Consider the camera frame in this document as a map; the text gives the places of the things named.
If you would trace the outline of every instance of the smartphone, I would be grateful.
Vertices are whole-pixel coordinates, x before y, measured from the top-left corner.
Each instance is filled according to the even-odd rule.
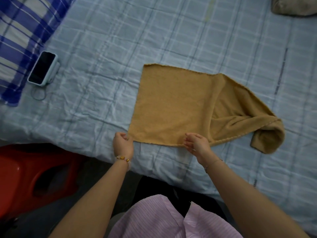
[[[58,56],[54,53],[43,51],[35,62],[28,77],[28,82],[44,86],[51,78],[52,72],[57,65]]]

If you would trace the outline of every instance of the blue plaid blanket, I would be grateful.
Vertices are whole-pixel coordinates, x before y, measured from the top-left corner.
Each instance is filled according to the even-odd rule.
[[[0,1],[0,100],[7,105],[18,105],[30,70],[73,1]]]

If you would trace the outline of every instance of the phone screen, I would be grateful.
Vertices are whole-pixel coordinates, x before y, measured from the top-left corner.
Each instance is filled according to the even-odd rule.
[[[40,58],[38,59],[38,62],[33,68],[33,71],[29,77],[29,81],[33,83],[41,84],[54,58],[55,58],[55,54],[42,52]]]

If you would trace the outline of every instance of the hand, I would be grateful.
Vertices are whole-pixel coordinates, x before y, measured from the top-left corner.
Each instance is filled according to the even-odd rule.
[[[116,132],[113,138],[113,151],[115,156],[124,156],[131,160],[133,158],[133,139],[123,132]]]
[[[192,155],[196,156],[198,163],[204,168],[211,162],[218,160],[217,155],[212,152],[208,140],[196,133],[185,133],[185,148]]]

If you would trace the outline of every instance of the right arm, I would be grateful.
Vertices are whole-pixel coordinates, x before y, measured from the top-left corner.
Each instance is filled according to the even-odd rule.
[[[186,149],[206,169],[245,237],[308,237],[291,217],[236,175],[199,134],[186,133]]]

